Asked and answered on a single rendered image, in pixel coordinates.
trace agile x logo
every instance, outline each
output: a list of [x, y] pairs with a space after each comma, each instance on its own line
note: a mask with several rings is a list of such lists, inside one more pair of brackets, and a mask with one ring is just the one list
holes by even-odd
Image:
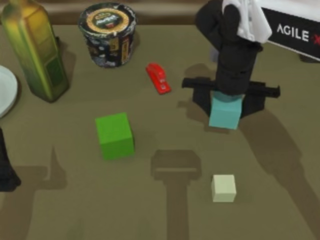
[[320, 46], [320, 34], [311, 34], [310, 31], [305, 29], [299, 29], [298, 27], [282, 25], [279, 23], [276, 32], [307, 43], [312, 41], [314, 45]]

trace yellow bottle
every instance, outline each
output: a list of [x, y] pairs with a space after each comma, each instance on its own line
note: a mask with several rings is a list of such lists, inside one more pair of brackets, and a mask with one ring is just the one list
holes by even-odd
[[34, 0], [9, 0], [1, 21], [31, 92], [56, 101], [69, 82], [47, 11]]

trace red x letter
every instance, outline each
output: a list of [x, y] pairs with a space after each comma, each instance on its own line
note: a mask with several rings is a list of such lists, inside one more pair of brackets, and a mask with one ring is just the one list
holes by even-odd
[[320, 35], [315, 34], [314, 35], [314, 44], [320, 45]]

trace cube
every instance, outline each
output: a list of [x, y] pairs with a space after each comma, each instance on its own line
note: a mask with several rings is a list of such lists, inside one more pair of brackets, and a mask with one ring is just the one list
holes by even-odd
[[95, 119], [99, 144], [105, 160], [135, 153], [134, 138], [125, 112]]
[[238, 127], [242, 112], [242, 96], [229, 96], [222, 92], [213, 93], [209, 126], [232, 129]]
[[213, 175], [211, 182], [214, 203], [232, 203], [237, 190], [234, 175]]

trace red object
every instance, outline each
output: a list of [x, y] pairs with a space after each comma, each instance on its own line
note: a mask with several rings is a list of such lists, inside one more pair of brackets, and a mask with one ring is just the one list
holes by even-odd
[[166, 81], [165, 70], [159, 64], [150, 63], [146, 66], [145, 70], [149, 74], [149, 77], [159, 94], [166, 94], [171, 91], [171, 87]]

